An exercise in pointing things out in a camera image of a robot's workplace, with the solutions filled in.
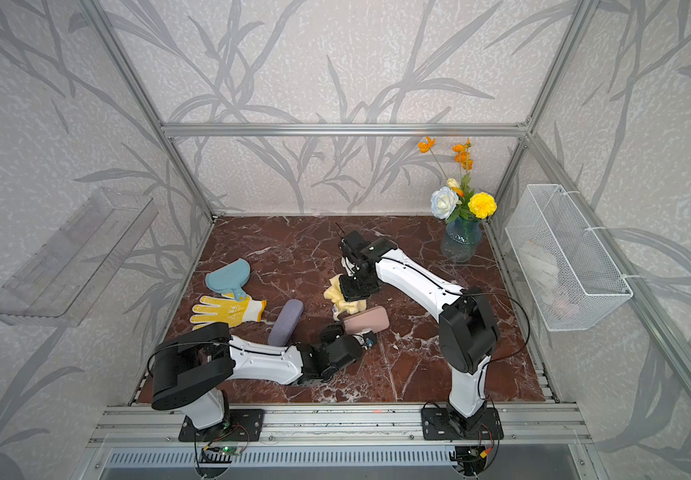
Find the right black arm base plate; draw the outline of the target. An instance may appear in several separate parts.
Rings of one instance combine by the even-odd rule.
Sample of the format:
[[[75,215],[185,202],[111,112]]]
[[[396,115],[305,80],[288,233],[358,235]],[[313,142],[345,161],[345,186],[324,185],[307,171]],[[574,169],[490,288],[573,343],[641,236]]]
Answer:
[[[465,417],[451,406],[425,402],[421,408],[421,427],[425,440],[503,439],[503,425],[497,408],[485,403],[471,417]]]

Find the blue-grey fabric eyeglass case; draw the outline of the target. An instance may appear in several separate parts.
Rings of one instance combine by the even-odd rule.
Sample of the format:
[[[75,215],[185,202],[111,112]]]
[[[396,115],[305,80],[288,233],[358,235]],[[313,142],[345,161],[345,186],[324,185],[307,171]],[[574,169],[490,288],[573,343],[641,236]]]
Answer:
[[[304,312],[304,304],[300,300],[289,300],[281,310],[271,333],[268,344],[271,346],[287,346],[300,322]]]

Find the yellow microfiber cloth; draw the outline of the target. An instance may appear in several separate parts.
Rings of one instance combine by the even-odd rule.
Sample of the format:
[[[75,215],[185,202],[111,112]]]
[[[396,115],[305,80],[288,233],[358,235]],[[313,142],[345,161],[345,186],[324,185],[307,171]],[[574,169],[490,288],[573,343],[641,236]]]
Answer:
[[[342,314],[355,315],[367,310],[367,301],[349,301],[345,298],[341,288],[341,274],[330,279],[330,287],[325,291],[324,298],[333,304],[333,320],[338,321]]]

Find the pink eyeglass case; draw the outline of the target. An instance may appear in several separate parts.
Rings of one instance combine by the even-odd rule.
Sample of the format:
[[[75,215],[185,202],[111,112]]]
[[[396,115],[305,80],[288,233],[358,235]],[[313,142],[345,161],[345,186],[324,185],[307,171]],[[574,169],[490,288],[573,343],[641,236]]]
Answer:
[[[343,321],[345,334],[362,334],[367,331],[379,333],[389,328],[387,310],[383,307],[369,308],[358,314],[351,315]]]

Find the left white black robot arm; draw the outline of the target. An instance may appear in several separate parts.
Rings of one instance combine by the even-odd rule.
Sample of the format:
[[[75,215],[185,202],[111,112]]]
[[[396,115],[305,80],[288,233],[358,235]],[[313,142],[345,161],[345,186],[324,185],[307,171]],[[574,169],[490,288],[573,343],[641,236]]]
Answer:
[[[372,348],[371,330],[341,329],[319,345],[271,346],[231,334],[225,323],[210,324],[158,345],[147,361],[152,378],[151,406],[181,410],[205,430],[226,419],[228,400],[218,387],[228,380],[264,380],[280,385],[326,383]]]

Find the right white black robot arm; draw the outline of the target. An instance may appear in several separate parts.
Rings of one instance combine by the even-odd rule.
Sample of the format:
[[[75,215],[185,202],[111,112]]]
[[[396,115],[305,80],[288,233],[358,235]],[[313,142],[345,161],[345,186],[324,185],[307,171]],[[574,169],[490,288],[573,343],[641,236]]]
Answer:
[[[487,295],[441,279],[389,238],[369,241],[352,231],[341,239],[340,248],[345,300],[366,300],[387,284],[423,306],[437,321],[439,349],[451,367],[451,411],[465,420],[479,416],[485,408],[487,368],[499,341]]]

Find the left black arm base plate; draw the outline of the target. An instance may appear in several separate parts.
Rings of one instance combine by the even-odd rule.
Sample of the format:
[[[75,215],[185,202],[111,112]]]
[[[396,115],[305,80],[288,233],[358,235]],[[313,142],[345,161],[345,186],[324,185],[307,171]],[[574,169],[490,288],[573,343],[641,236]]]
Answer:
[[[205,428],[197,429],[189,416],[185,417],[179,433],[179,442],[221,442],[235,441],[252,443],[260,440],[264,423],[263,409],[236,409],[229,412],[227,420]]]

